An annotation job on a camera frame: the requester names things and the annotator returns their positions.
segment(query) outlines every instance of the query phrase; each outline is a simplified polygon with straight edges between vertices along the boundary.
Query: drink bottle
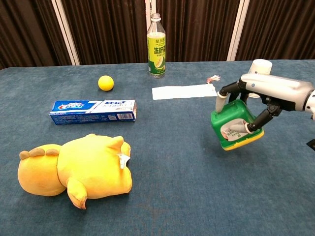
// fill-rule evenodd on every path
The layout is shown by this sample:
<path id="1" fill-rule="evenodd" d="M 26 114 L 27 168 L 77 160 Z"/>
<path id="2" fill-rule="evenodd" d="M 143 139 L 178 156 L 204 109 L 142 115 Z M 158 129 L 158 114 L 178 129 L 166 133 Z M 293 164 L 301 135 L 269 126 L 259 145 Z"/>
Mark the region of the drink bottle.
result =
<path id="1" fill-rule="evenodd" d="M 154 78 L 164 77 L 166 69 L 166 35 L 160 21 L 160 14 L 152 14 L 147 32 L 149 73 Z"/>

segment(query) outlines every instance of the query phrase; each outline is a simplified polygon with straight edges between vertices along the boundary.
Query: tennis ball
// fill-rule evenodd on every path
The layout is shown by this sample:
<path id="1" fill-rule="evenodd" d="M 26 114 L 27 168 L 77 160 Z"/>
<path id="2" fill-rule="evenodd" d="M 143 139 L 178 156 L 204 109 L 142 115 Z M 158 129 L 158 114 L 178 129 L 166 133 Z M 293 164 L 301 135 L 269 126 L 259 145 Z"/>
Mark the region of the tennis ball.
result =
<path id="1" fill-rule="evenodd" d="M 114 87 L 114 80 L 108 75 L 103 75 L 98 79 L 98 86 L 103 91 L 109 91 Z"/>

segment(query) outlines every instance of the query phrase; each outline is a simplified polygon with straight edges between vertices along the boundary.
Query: yellow label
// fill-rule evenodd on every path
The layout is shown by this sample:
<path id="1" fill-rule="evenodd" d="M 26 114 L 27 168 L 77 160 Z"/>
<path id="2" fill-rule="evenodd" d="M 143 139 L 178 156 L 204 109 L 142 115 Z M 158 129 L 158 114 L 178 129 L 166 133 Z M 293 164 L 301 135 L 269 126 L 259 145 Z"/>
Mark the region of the yellow label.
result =
<path id="1" fill-rule="evenodd" d="M 165 33 L 151 32 L 147 35 L 149 71 L 152 74 L 165 72 L 166 38 Z"/>

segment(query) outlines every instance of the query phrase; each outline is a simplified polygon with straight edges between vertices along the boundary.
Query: robotic hand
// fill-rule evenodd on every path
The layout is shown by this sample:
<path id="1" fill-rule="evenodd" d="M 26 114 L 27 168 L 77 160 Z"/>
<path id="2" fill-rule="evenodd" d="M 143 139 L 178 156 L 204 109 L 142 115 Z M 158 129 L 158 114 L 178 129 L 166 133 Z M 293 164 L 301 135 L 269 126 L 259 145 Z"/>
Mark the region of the robotic hand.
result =
<path id="1" fill-rule="evenodd" d="M 246 104 L 249 93 L 258 94 L 267 108 L 254 122 L 232 125 L 231 130 L 253 133 L 274 116 L 278 116 L 282 110 L 306 111 L 311 113 L 311 119 L 315 120 L 315 88 L 312 83 L 261 74 L 244 74 L 239 81 L 224 86 L 218 92 L 216 112 L 221 112 L 229 94 L 229 102 L 241 94 L 240 99 Z"/>

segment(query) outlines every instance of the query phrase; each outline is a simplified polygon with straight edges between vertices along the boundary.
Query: plush ear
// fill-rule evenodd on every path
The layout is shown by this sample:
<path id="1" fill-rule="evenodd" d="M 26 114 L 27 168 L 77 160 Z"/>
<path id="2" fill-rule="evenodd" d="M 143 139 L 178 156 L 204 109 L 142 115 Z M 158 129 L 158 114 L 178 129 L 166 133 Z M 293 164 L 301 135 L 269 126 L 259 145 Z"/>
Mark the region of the plush ear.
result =
<path id="1" fill-rule="evenodd" d="M 107 143 L 107 147 L 120 150 L 122 145 L 123 145 L 123 143 L 124 143 L 124 138 L 122 136 L 117 136 L 117 137 L 112 138 Z"/>
<path id="2" fill-rule="evenodd" d="M 29 158 L 31 155 L 28 151 L 21 151 L 19 154 L 20 160 L 24 160 L 26 158 Z"/>

